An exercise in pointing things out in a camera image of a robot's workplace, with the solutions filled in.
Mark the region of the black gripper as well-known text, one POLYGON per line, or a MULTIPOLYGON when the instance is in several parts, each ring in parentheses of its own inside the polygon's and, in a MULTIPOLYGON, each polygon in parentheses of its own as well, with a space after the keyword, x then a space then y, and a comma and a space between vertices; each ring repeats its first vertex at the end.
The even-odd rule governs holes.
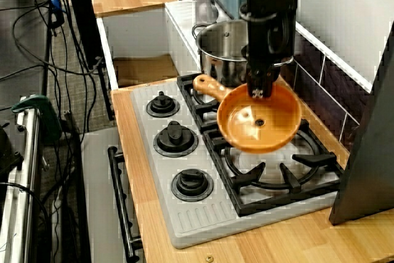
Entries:
POLYGON ((247 24, 247 84, 254 99, 271 96, 280 66, 292 55, 292 28, 289 20, 267 20, 247 24))

